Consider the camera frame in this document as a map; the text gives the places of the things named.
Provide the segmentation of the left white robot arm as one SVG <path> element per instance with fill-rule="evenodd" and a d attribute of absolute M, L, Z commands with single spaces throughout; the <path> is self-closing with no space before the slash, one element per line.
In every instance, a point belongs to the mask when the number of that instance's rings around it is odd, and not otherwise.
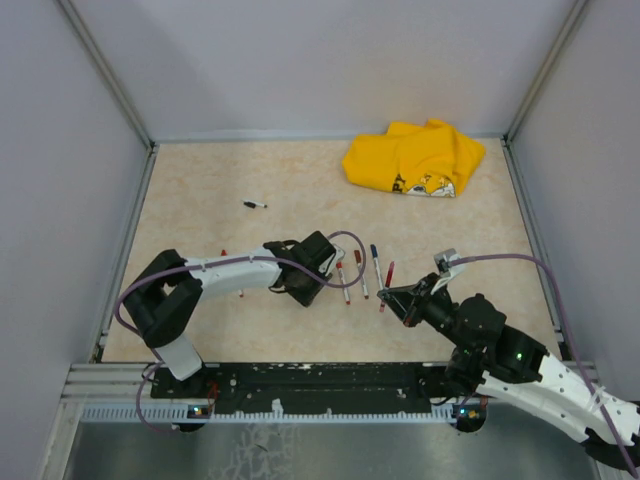
<path fill-rule="evenodd" d="M 204 362 L 186 335 L 199 303 L 228 293 L 265 288 L 312 304 L 345 256 L 315 231 L 302 241 L 266 242 L 244 255 L 187 258 L 161 252 L 126 291 L 123 305 L 145 345 L 169 369 L 184 395 L 208 384 Z"/>

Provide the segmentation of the white pen red tip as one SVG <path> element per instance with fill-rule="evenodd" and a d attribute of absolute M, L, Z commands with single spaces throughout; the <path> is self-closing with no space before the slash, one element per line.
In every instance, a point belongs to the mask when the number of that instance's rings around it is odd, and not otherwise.
<path fill-rule="evenodd" d="M 346 303 L 346 305 L 351 305 L 351 297 L 350 297 L 350 294 L 349 294 L 349 289 L 347 287 L 347 283 L 348 282 L 346 280 L 345 272 L 344 272 L 343 265 L 342 265 L 341 261 L 338 261 L 336 263 L 336 269 L 337 269 L 337 272 L 338 272 L 338 275 L 339 275 L 340 284 L 342 286 L 342 292 L 343 292 L 343 296 L 344 296 L 344 299 L 345 299 L 345 303 Z"/>

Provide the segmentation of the dark red pen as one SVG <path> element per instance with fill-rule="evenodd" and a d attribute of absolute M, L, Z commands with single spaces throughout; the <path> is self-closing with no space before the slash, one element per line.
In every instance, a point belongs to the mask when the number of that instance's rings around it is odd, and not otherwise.
<path fill-rule="evenodd" d="M 386 274 L 385 281 L 383 283 L 383 287 L 378 292 L 378 297 L 380 298 L 380 306 L 379 306 L 380 313 L 383 313 L 385 311 L 386 303 L 385 303 L 385 300 L 383 299 L 382 294 L 391 287 L 394 270 L 395 270 L 395 261 L 391 261 L 387 269 L 387 274 Z"/>

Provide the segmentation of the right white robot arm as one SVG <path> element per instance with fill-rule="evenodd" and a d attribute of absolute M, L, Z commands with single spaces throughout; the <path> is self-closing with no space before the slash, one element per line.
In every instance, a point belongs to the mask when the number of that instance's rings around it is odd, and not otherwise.
<path fill-rule="evenodd" d="M 378 292 L 408 328 L 425 322 L 454 345 L 444 376 L 456 394 L 500 399 L 564 432 L 588 456 L 619 470 L 639 466 L 639 407 L 596 387 L 545 345 L 507 323 L 477 293 L 457 303 L 436 274 Z"/>

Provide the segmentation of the white pen blue markings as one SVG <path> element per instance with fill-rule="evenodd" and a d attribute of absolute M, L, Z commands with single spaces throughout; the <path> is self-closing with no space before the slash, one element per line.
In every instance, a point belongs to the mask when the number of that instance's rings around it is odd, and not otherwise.
<path fill-rule="evenodd" d="M 369 289 L 366 283 L 366 277 L 365 277 L 365 265 L 363 262 L 363 257 L 362 257 L 362 262 L 360 264 L 356 263 L 356 266 L 358 268 L 358 271 L 360 273 L 360 280 L 359 283 L 361 285 L 361 289 L 362 289 L 362 293 L 363 293 L 363 297 L 365 300 L 368 300 L 370 298 L 369 295 Z"/>

